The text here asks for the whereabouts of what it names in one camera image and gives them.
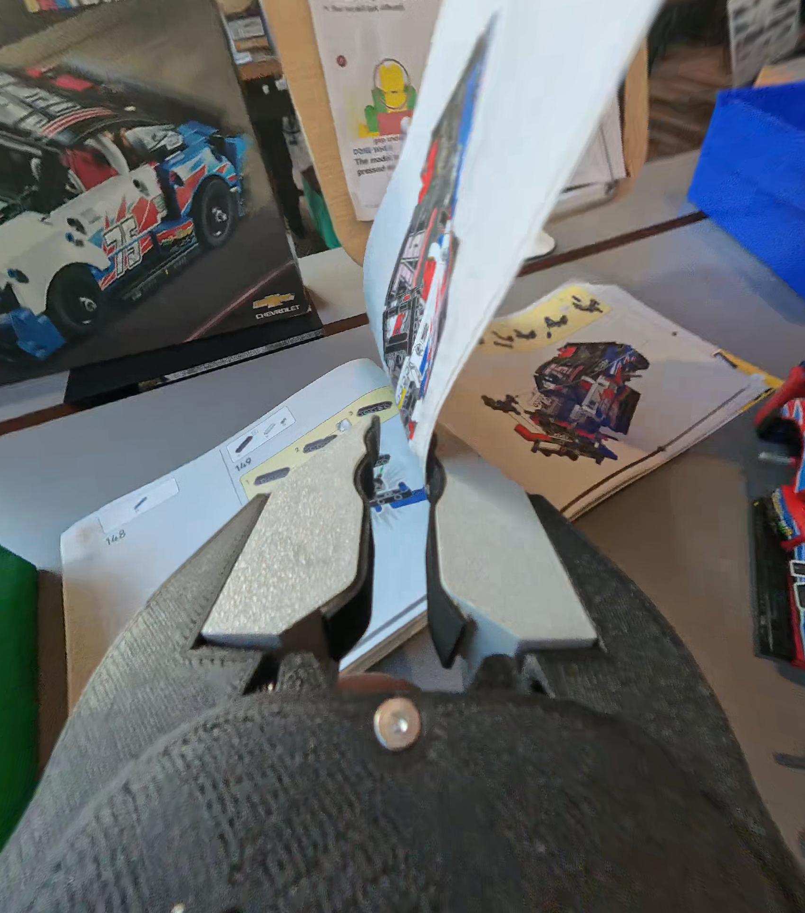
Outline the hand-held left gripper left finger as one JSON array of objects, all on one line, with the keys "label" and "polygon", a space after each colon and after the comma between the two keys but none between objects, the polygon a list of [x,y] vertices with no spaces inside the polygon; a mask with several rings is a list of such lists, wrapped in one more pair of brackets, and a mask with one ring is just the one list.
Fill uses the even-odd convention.
[{"label": "hand-held left gripper left finger", "polygon": [[346,656],[371,617],[369,500],[380,430],[375,416],[357,423],[257,498],[203,641],[273,656]]}]

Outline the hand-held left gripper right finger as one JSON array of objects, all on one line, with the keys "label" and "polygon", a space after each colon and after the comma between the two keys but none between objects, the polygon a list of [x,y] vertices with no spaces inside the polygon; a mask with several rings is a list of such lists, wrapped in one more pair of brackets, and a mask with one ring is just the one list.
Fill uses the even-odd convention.
[{"label": "hand-held left gripper right finger", "polygon": [[558,511],[455,436],[425,468],[427,620],[443,668],[595,647],[599,633],[559,556]]}]

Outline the thick instruction booklet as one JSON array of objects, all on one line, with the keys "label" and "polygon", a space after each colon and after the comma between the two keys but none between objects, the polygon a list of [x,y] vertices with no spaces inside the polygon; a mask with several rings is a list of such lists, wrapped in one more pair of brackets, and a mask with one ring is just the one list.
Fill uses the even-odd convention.
[{"label": "thick instruction booklet", "polygon": [[182,567],[237,545],[290,470],[381,421],[369,500],[371,617],[342,673],[428,623],[425,468],[455,436],[572,519],[727,423],[766,389],[710,343],[614,286],[574,282],[499,318],[557,196],[617,94],[656,2],[506,2],[495,17],[447,229],[415,225],[421,168],[474,38],[444,2],[395,174],[369,233],[363,291],[376,355],[353,359],[216,448],[61,539],[70,709]]}]

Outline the task sheet on clipboard stand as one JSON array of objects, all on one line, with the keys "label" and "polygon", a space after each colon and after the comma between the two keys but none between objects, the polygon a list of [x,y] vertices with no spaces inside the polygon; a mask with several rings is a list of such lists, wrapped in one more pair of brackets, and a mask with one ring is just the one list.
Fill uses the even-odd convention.
[{"label": "task sheet on clipboard stand", "polygon": [[[330,247],[342,247],[361,265],[372,222],[355,214],[340,156],[340,142],[328,97],[309,2],[262,2],[275,52],[282,66],[310,165],[300,170],[308,207]],[[627,195],[646,161],[650,115],[648,40],[643,39],[621,85],[621,141],[625,176],[597,191],[569,185],[545,223],[548,231]]]}]

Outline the dark toy car box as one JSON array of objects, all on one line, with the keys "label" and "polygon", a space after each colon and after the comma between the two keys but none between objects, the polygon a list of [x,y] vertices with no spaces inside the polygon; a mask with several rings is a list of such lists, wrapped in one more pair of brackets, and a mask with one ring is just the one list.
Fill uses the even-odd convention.
[{"label": "dark toy car box", "polygon": [[315,339],[223,2],[0,2],[0,387]]}]

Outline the blue plastic storage bin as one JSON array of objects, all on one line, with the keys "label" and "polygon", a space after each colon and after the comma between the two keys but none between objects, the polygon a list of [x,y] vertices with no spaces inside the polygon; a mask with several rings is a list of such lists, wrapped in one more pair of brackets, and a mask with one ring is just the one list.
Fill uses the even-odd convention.
[{"label": "blue plastic storage bin", "polygon": [[688,199],[805,300],[805,81],[718,94]]}]

